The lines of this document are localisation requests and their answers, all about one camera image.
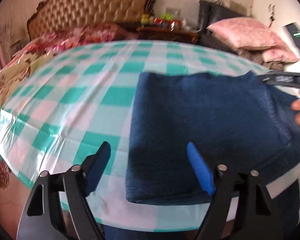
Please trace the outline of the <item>red floral quilt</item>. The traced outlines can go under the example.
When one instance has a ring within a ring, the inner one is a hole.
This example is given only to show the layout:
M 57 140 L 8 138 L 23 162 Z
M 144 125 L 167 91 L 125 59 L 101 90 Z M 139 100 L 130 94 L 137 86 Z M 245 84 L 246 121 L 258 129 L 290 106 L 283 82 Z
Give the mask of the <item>red floral quilt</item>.
M 125 28 L 110 22 L 66 30 L 55 30 L 44 33 L 29 42 L 22 50 L 15 54 L 14 59 L 17 60 L 22 55 L 28 53 L 43 55 L 52 52 L 56 55 L 60 52 L 91 43 L 136 39 L 138 39 L 138 34 L 129 32 Z

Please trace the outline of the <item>blue denim jeans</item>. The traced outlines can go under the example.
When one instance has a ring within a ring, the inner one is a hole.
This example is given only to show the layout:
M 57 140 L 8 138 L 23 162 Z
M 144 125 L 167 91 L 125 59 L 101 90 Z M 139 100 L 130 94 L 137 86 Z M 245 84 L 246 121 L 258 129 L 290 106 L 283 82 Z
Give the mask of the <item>blue denim jeans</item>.
M 238 77 L 141 73 L 129 139 L 126 198 L 150 205 L 207 203 L 187 157 L 193 142 L 217 163 L 265 183 L 300 163 L 295 96 Z

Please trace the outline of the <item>pink floral pillow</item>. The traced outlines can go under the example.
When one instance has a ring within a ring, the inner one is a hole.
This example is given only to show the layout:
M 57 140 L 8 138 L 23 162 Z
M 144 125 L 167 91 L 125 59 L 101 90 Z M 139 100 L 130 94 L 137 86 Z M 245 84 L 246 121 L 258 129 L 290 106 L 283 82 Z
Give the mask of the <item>pink floral pillow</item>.
M 210 24 L 212 36 L 234 50 L 266 50 L 287 48 L 277 33 L 251 17 L 226 18 Z

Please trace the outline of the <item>beige floral bedsheet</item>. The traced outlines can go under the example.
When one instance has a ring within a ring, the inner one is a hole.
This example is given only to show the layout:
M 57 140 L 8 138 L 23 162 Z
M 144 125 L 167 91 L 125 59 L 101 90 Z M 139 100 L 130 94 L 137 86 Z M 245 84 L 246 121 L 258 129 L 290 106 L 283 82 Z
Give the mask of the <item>beige floral bedsheet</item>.
M 25 53 L 0 71 L 0 109 L 20 84 L 53 58 L 53 53 L 43 55 Z

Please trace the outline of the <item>tufted brown headboard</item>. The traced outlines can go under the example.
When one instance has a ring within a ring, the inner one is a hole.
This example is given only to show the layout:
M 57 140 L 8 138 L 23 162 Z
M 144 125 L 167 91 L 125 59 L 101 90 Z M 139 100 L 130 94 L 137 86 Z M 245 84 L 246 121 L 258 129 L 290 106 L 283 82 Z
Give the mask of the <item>tufted brown headboard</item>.
M 44 33 L 103 22 L 116 23 L 127 30 L 141 24 L 142 15 L 154 15 L 156 0 L 45 0 L 27 21 L 29 38 Z

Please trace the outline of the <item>teal checked tablecloth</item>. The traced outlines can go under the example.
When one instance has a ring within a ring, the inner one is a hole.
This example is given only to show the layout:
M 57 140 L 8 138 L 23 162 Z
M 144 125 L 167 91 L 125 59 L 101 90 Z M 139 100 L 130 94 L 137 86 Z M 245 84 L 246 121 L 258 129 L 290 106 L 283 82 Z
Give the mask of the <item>teal checked tablecloth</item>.
M 0 110 L 0 155 L 33 187 L 40 172 L 68 170 L 111 145 L 101 183 L 88 197 L 97 222 L 149 232 L 197 229 L 208 205 L 155 206 L 126 200 L 132 105 L 141 72 L 238 76 L 265 67 L 201 46 L 119 41 L 67 50 L 26 79 Z

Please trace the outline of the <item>wall power socket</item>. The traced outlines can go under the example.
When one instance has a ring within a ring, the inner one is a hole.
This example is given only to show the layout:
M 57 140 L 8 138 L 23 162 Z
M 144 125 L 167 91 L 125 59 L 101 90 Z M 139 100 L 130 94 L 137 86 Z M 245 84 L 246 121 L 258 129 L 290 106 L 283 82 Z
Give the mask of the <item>wall power socket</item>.
M 180 8 L 166 7 L 166 14 L 170 15 L 172 19 L 178 19 L 181 16 Z

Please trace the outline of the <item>green item on nightstand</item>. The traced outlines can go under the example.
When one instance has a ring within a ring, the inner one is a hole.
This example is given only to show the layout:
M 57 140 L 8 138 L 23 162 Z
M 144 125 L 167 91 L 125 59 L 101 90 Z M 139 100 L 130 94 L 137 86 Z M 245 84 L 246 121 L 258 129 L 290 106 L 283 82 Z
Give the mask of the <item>green item on nightstand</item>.
M 166 14 L 165 15 L 165 20 L 171 21 L 172 20 L 172 15 L 171 14 Z

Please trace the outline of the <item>dark wooden nightstand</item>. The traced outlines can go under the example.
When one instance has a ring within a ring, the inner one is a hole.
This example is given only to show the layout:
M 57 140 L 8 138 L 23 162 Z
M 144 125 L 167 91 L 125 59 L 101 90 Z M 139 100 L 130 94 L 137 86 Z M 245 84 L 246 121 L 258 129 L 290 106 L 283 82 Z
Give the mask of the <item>dark wooden nightstand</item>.
M 173 41 L 187 44 L 197 44 L 201 35 L 185 30 L 171 30 L 163 27 L 139 27 L 137 29 L 141 40 Z

